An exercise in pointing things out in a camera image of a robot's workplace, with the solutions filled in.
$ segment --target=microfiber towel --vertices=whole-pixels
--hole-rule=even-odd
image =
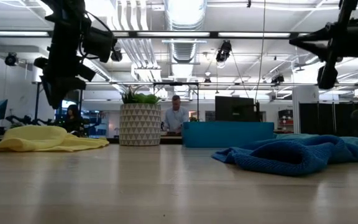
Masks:
[[[106,139],[78,138],[56,126],[23,126],[8,130],[0,141],[0,152],[74,152],[107,146]]]
[[[328,164],[358,162],[358,145],[336,136],[270,139],[218,151],[212,157],[244,170],[298,176],[319,172]]]

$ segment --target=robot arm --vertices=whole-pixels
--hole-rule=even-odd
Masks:
[[[318,73],[317,81],[321,89],[334,87],[338,75],[336,62],[343,57],[358,57],[358,19],[351,19],[357,3],[358,0],[341,0],[338,22],[328,23],[325,28],[290,40],[291,45],[307,50],[326,62]],[[328,40],[328,46],[308,43],[319,40]]]
[[[89,82],[95,76],[92,69],[82,64],[83,60],[88,55],[94,55],[101,62],[107,62],[117,40],[110,30],[91,27],[84,0],[41,1],[53,11],[45,19],[55,23],[55,26],[48,48],[49,58],[37,58],[34,65],[43,70],[41,81],[48,103],[57,109],[69,91],[85,89],[85,82],[77,75]],[[81,57],[77,56],[77,50],[80,50]]]

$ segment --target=ventilation duct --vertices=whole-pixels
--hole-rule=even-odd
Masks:
[[[165,19],[167,29],[172,31],[198,31],[203,28],[206,0],[164,0]],[[170,51],[173,63],[172,73],[174,77],[190,79],[193,73],[197,44],[172,43]]]

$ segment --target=potted plant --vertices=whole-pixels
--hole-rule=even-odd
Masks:
[[[161,105],[153,94],[136,93],[137,88],[126,88],[121,93],[119,144],[122,146],[156,146],[160,144]]]

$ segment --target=ceiling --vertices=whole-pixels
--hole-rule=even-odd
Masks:
[[[2,0],[5,3],[22,7],[12,7],[0,2],[0,30],[52,30],[53,24],[43,19],[45,11],[42,8],[25,8],[24,6],[39,6],[37,1]],[[91,0],[94,6],[106,0]],[[327,22],[337,20],[338,10],[297,11],[314,7],[337,7],[335,0],[268,0],[266,10],[264,1],[252,0],[251,8],[245,7],[247,1],[208,0],[204,18],[203,30],[206,31],[252,31],[252,32],[313,32],[321,29]],[[165,12],[162,0],[147,1],[147,24],[151,30],[166,30]],[[107,17],[102,10],[98,16],[106,22]],[[93,25],[103,27],[94,21]],[[164,39],[152,39],[152,48],[161,68],[161,77],[172,78],[171,56],[168,44]],[[31,63],[35,58],[47,54],[50,38],[0,38],[0,54],[16,50],[21,59]],[[208,39],[206,43],[198,44],[197,57],[194,62],[193,73],[188,81],[203,82],[206,72],[211,73],[212,82],[239,82],[240,75],[248,82],[263,82],[272,76],[269,74],[276,68],[285,77],[286,82],[315,83],[318,67],[304,67],[307,72],[294,74],[290,59],[293,63],[304,63],[313,58],[307,52],[291,46],[287,40],[231,40],[233,54],[226,61],[224,68],[217,68],[215,53],[220,48],[222,39]],[[101,63],[102,69],[115,81],[133,81],[131,76],[132,62],[124,54],[121,62]],[[339,75],[358,70],[358,59],[349,60],[338,68]],[[358,82],[354,76],[343,80],[348,83]],[[242,86],[224,87],[227,89],[244,89]],[[351,91],[354,88],[342,88]]]

